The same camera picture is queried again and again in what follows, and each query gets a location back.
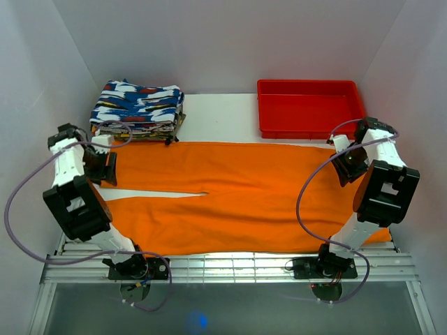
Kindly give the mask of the orange trousers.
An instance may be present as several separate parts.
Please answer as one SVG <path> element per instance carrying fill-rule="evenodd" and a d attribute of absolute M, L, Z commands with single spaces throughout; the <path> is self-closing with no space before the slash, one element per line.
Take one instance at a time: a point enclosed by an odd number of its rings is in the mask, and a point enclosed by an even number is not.
<path fill-rule="evenodd" d="M 135 142 L 118 148 L 113 225 L 160 255 L 318 250 L 351 217 L 329 149 L 289 144 Z"/>

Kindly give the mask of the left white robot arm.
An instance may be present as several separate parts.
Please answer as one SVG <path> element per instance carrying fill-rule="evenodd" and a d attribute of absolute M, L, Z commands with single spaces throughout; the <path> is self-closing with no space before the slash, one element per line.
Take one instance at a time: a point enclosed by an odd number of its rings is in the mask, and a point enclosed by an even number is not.
<path fill-rule="evenodd" d="M 117 185 L 117 154 L 110 135 L 95 135 L 89 144 L 80 128 L 64 124 L 47 145 L 56 157 L 54 181 L 43 200 L 64 234 L 109 252 L 104 263 L 119 275 L 143 278 L 148 262 L 140 248 L 112 224 L 112 214 L 97 190 L 102 182 Z"/>

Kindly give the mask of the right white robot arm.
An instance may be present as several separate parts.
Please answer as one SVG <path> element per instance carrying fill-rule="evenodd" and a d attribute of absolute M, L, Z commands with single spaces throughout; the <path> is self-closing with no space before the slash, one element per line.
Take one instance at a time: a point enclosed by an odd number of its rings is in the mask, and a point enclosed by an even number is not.
<path fill-rule="evenodd" d="M 420 180 L 419 171 L 400 158 L 396 130 L 378 119 L 357 122 L 354 140 L 330 136 L 336 153 L 332 165 L 341 186 L 359 181 L 353 214 L 341 230 L 322 244 L 315 260 L 324 277 L 339 276 L 354 268 L 354 253 L 376 232 L 401 223 Z"/>

